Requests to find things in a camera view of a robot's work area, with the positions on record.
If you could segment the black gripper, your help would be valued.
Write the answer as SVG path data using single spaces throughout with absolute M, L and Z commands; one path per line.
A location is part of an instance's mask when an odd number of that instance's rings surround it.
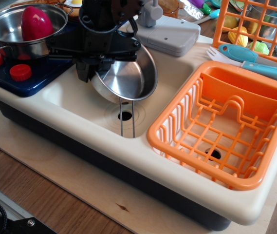
M 116 60 L 136 61 L 136 53 L 141 48 L 139 41 L 118 32 L 94 34 L 85 29 L 73 29 L 46 42 L 50 58 L 81 60 L 76 63 L 76 71 L 83 82 L 92 79 L 95 71 L 108 72 Z

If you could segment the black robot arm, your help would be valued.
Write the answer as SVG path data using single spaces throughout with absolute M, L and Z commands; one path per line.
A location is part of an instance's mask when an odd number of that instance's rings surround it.
M 141 43 L 134 38 L 134 16 L 143 6 L 142 0 L 84 0 L 78 26 L 47 39 L 49 57 L 71 60 L 84 82 L 109 71 L 116 61 L 136 61 Z

